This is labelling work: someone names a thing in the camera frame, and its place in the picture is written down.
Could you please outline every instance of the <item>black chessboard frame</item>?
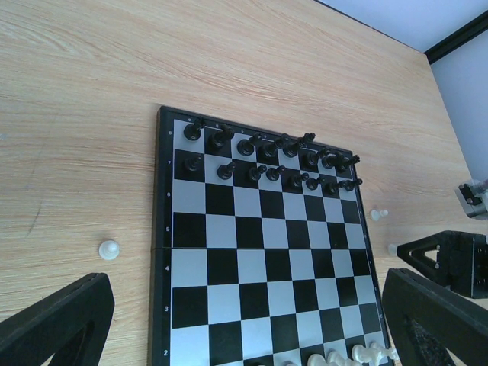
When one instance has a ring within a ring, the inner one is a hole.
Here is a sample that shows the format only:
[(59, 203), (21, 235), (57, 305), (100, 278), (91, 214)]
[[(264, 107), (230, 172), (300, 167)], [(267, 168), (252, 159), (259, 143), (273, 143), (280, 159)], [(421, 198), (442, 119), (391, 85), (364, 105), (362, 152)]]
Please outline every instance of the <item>black chessboard frame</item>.
[[(256, 132), (264, 134), (267, 140), (274, 140), (280, 136), (279, 133), (263, 130), (257, 127), (250, 127), (244, 124), (229, 122), (220, 118), (210, 117), (176, 108), (162, 106), (157, 115), (156, 125), (156, 160), (154, 178), (154, 198), (152, 213), (152, 258), (151, 258), (151, 285), (150, 285), (150, 306), (149, 306), (149, 349), (148, 364), (152, 366), (169, 366), (170, 332), (171, 332), (171, 275), (169, 266), (172, 262), (172, 174), (173, 174), (173, 120), (185, 120), (195, 122), (204, 119), (206, 128), (218, 130), (221, 124), (233, 127), (236, 132), (252, 135)], [(320, 150), (324, 147), (341, 152), (344, 157), (352, 157), (352, 152), (322, 143), (308, 144), (310, 149)], [(337, 177), (356, 179), (355, 167), (344, 173), (336, 173)], [(375, 289), (377, 309), (380, 317), (380, 325), (385, 339), (386, 347), (390, 347), (390, 340), (387, 334), (387, 327), (384, 319), (384, 312), (381, 306), (380, 291), (377, 274), (374, 267), (373, 252), (369, 239), (368, 228), (364, 219), (364, 207), (359, 189), (356, 189), (361, 225), (366, 243), (366, 252)], [(394, 363), (388, 360), (387, 365)]]

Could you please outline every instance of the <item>black pawn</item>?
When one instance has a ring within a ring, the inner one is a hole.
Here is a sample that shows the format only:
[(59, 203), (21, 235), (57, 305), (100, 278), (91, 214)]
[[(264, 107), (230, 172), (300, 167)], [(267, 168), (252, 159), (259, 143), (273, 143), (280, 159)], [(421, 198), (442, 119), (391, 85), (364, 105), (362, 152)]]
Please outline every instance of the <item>black pawn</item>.
[(324, 185), (323, 191), (332, 196), (339, 190), (339, 188), (345, 187), (345, 182), (346, 181), (338, 181), (337, 183), (329, 182)]
[(195, 156), (194, 158), (187, 158), (185, 159), (185, 168), (189, 172), (196, 172), (200, 167), (202, 158), (201, 155)]
[(225, 181), (227, 179), (230, 179), (230, 177), (232, 177), (232, 173), (235, 170), (236, 170), (236, 163), (234, 162), (230, 162), (227, 165), (222, 164), (217, 169), (217, 175), (219, 176), (220, 179), (223, 179)]
[(280, 175), (282, 175), (285, 170), (286, 168), (282, 165), (278, 166), (276, 169), (270, 168), (266, 172), (266, 176), (270, 181), (277, 181), (280, 178)]
[(326, 156), (322, 159), (322, 165), (325, 169), (332, 169), (344, 163), (344, 156), (340, 152)]
[(296, 143), (291, 143), (283, 148), (283, 153), (289, 158), (297, 156), (298, 150), (307, 147), (308, 143), (312, 143), (315, 139), (315, 133), (305, 133), (303, 137), (297, 140)]
[(325, 158), (329, 154), (330, 154), (329, 149), (321, 149), (320, 151), (317, 152), (309, 152), (304, 156), (305, 164), (313, 168), (314, 166), (317, 166), (319, 160)]
[(266, 165), (260, 165), (257, 168), (254, 166), (249, 170), (249, 177), (252, 181), (258, 181), (259, 179), (261, 179), (261, 174), (266, 172), (266, 170), (268, 170), (268, 168), (266, 168)]
[(302, 188), (302, 182), (306, 181), (310, 176), (308, 173), (296, 174), (291, 176), (291, 186), (295, 188)]
[(201, 137), (201, 129), (205, 127), (203, 120), (196, 120), (193, 124), (189, 124), (183, 130), (183, 134), (190, 141), (196, 141)]
[(318, 178), (308, 178), (305, 184), (307, 185), (308, 189), (311, 191), (315, 191), (319, 185), (325, 184), (326, 179), (324, 177)]
[(290, 137), (283, 133), (280, 137), (278, 137), (272, 143), (266, 143), (265, 145), (261, 146), (262, 154), (266, 158), (273, 158), (276, 156), (276, 151), (278, 149), (283, 149), (283, 146), (290, 141)]
[(220, 126), (221, 130), (210, 136), (210, 144), (214, 149), (221, 149), (227, 141), (234, 137), (234, 130), (223, 124)]
[(344, 188), (346, 191), (354, 191), (354, 188), (359, 187), (363, 184), (362, 179), (356, 179), (355, 181), (345, 181)]
[(254, 146), (262, 139), (262, 133), (256, 132), (250, 138), (242, 139), (237, 144), (237, 151), (243, 156), (250, 156), (254, 152)]
[(346, 159), (338, 168), (337, 170), (339, 171), (339, 173), (343, 173), (347, 170), (347, 168), (351, 165), (354, 165), (354, 164), (357, 164), (359, 163), (360, 159), (359, 159), (359, 156), (357, 155), (354, 155), (353, 157), (351, 157), (350, 159)]

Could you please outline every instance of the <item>chessboard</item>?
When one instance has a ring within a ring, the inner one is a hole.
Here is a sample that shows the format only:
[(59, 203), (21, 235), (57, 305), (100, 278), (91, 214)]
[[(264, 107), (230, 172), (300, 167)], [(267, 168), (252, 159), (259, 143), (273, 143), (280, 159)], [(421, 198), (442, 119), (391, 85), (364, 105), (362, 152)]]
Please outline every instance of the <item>chessboard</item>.
[(149, 364), (390, 346), (357, 156), (166, 107), (156, 134)]

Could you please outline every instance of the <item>wood grain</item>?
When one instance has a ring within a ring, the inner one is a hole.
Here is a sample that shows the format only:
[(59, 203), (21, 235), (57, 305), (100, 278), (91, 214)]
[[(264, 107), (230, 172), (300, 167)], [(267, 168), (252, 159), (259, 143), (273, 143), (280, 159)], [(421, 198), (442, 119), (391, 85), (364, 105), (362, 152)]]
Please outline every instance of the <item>wood grain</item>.
[(101, 364), (146, 363), (161, 104), (354, 150), (366, 209), (390, 211), (369, 223), (381, 281), (405, 266), (388, 243), (486, 230), (454, 196), (467, 167), (424, 55), (316, 2), (0, 9), (0, 320), (103, 271), (116, 308)]

